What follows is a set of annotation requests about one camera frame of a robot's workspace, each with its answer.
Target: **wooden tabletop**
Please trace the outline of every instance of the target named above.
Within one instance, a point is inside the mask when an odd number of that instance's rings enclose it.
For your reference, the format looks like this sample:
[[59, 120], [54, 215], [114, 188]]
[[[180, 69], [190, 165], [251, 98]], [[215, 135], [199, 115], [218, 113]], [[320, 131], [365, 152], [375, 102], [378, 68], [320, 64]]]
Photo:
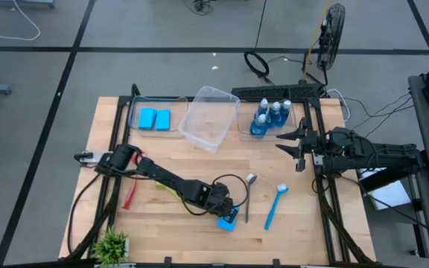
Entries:
[[[117, 101], [118, 98], [99, 98], [87, 150], [107, 150]], [[338, 100], [324, 99], [321, 104], [327, 130], [344, 126]], [[241, 104], [242, 109], [252, 111], [256, 106], [256, 103]], [[298, 124], [304, 115], [302, 105], [294, 104], [293, 111], [296, 115], [293, 124]], [[297, 173], [292, 157], [274, 146], [276, 143], [295, 146], [296, 141], [250, 141], [240, 133], [236, 119], [216, 154], [196, 148], [184, 138], [156, 138], [145, 134], [131, 130], [129, 143], [139, 146], [155, 163], [184, 179], [211, 183], [226, 173], [241, 178], [254, 173], [258, 179], [251, 191], [250, 221], [244, 222], [245, 206], [242, 206], [233, 232], [219, 229], [216, 216], [190, 215], [176, 197], [155, 188], [152, 181], [138, 181], [130, 208], [123, 209], [121, 206], [133, 180], [122, 179], [115, 230], [129, 235], [128, 261], [161, 263], [164, 257], [171, 256], [174, 263], [271, 264], [278, 258], [282, 264], [328, 264], [319, 202], [311, 189], [314, 179], [311, 157], [306, 156], [306, 169]], [[74, 197], [94, 176], [93, 170], [81, 168]], [[344, 176], [356, 178], [353, 171]], [[245, 190], [239, 181], [227, 177], [222, 183], [229, 187], [235, 203], [244, 198]], [[287, 184], [289, 191], [281, 197], [270, 230], [265, 231], [264, 223], [276, 196], [276, 186], [281, 183]], [[336, 184], [344, 226], [366, 255], [375, 260], [358, 186], [342, 179]], [[93, 224], [100, 186], [101, 179], [82, 196], [76, 207], [73, 248]], [[337, 233], [333, 226], [331, 229], [336, 259], [340, 260]], [[65, 234], [60, 256], [67, 254]]]

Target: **blue sponge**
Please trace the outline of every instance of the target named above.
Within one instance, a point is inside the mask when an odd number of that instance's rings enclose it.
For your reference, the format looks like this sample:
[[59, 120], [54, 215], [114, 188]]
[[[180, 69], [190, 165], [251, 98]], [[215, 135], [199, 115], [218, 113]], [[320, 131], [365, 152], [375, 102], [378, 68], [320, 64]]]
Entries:
[[[232, 211], [239, 211], [239, 207], [233, 208]], [[232, 223], [228, 223], [224, 217], [220, 217], [220, 219], [217, 221], [217, 226], [221, 229], [225, 229], [227, 231], [233, 232], [235, 230], [236, 226], [236, 220], [238, 220], [238, 215], [236, 214], [235, 219], [232, 221]]]
[[156, 111], [155, 130], [170, 130], [170, 110]]
[[146, 107], [140, 109], [139, 129], [151, 130], [153, 122], [155, 121], [156, 110], [154, 108]]

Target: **plastic bottle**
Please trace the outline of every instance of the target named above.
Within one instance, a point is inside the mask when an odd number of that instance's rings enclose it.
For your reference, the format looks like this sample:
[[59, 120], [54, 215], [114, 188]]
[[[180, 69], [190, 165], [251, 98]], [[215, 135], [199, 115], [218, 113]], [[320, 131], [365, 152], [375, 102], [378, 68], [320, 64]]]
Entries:
[[290, 105], [292, 103], [290, 100], [286, 100], [281, 106], [281, 121], [277, 124], [278, 127], [282, 127], [286, 124], [287, 118], [289, 117]]
[[279, 102], [273, 103], [273, 105], [269, 108], [267, 116], [267, 127], [275, 127], [280, 124], [281, 118], [281, 104]]
[[256, 114], [254, 114], [254, 119], [258, 118], [260, 115], [265, 115], [267, 113], [267, 99], [263, 98], [258, 106]]
[[251, 123], [250, 132], [251, 135], [256, 136], [256, 138], [263, 138], [266, 135], [267, 126], [266, 126], [266, 115], [259, 115]]

